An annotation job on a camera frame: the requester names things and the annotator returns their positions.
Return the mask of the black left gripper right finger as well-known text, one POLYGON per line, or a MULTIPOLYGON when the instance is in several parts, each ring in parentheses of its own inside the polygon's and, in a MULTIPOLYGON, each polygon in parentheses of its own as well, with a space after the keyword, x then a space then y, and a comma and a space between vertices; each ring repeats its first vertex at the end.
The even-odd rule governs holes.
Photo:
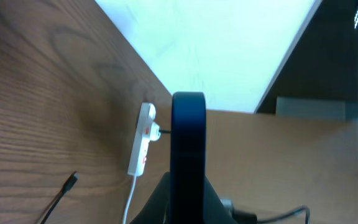
POLYGON ((204 178, 203 221, 205 224, 237 224, 224 208, 207 177, 204 178))

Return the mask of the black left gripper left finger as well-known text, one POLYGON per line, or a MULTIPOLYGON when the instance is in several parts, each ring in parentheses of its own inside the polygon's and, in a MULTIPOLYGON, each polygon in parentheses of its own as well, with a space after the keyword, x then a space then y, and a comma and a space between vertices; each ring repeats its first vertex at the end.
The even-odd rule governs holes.
POLYGON ((165 224, 168 223, 170 203, 170 173, 166 172, 160 179, 148 201, 130 224, 165 224))

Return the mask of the blue Samsung Galaxy smartphone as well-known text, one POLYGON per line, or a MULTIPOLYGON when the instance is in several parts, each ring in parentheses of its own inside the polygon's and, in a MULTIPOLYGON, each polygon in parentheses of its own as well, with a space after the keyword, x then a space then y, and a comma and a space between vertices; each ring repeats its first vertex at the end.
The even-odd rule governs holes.
POLYGON ((203 223, 206 102, 202 92, 176 92, 170 135, 170 223, 203 223))

